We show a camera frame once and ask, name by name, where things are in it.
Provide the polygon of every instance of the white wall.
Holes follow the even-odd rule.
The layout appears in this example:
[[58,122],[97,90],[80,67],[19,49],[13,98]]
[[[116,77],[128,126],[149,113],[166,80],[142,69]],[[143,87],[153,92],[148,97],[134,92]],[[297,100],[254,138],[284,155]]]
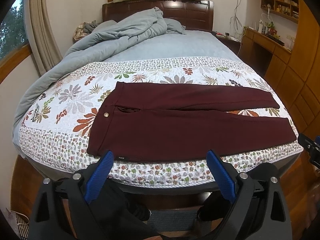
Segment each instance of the white wall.
[[22,61],[0,84],[0,209],[10,210],[11,181],[18,152],[12,143],[12,124],[24,92],[39,78],[31,56]]
[[[261,13],[265,13],[260,7],[261,0],[247,0],[247,11],[245,25],[255,28],[254,23],[258,28],[259,20],[261,19]],[[270,19],[273,20],[277,35],[280,35],[280,39],[284,42],[286,47],[290,46],[291,41],[287,39],[287,36],[296,37],[298,24],[289,21],[281,16],[270,13]],[[267,20],[267,16],[263,15],[263,20]]]
[[83,22],[102,22],[107,0],[46,0],[53,35],[62,54],[73,44],[75,29]]
[[[210,0],[214,5],[214,20],[213,30],[220,33],[230,33],[234,35],[235,31],[233,25],[230,28],[230,18],[234,16],[234,10],[237,4],[237,0]],[[237,9],[237,17],[241,24],[244,26],[246,19],[247,0],[241,0],[240,6]],[[239,33],[242,32],[242,28],[239,26]]]

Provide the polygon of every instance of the wall outlet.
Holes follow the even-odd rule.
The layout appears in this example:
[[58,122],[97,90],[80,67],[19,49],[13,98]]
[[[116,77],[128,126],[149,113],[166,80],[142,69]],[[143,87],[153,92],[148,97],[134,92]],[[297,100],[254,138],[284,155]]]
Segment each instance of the wall outlet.
[[291,35],[287,35],[287,39],[289,40],[289,41],[295,41],[295,37],[293,37],[293,36],[291,36]]

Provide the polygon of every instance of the wooden wardrobe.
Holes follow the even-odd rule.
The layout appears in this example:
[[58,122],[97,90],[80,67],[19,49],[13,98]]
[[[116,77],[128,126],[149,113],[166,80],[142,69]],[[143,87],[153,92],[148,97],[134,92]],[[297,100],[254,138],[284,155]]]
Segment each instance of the wooden wardrobe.
[[284,103],[299,132],[320,135],[320,27],[308,6],[299,0],[299,23],[289,62],[276,55],[264,76]]

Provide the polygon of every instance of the wooden window frame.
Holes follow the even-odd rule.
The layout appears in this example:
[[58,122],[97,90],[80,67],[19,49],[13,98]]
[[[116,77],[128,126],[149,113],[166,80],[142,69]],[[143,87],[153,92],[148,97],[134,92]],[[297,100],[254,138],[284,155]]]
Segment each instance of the wooden window frame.
[[32,54],[31,47],[25,42],[10,51],[0,60],[0,84],[23,60]]

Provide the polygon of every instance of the white bottle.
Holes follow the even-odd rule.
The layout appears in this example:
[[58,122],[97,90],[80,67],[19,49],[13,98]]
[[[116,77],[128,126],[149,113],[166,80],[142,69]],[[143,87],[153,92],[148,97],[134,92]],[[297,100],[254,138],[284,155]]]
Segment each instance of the white bottle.
[[262,30],[263,30],[263,21],[260,20],[259,22],[259,29],[258,29],[258,33],[262,33]]
[[291,40],[291,43],[290,43],[290,50],[293,50],[293,47],[294,47],[294,40]]

